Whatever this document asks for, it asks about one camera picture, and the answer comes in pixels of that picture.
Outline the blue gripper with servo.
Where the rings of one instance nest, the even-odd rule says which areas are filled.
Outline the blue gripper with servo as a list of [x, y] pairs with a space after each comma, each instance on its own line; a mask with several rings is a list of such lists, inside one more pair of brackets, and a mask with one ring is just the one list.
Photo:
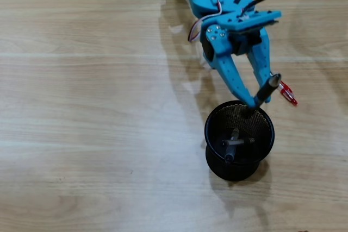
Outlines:
[[[259, 90], [253, 97], [245, 87], [232, 54], [247, 54]], [[244, 104], [254, 108], [256, 104], [269, 102], [270, 84], [270, 41], [265, 29], [242, 34], [222, 29], [213, 24], [205, 30], [205, 59], [217, 70], [229, 91]]]

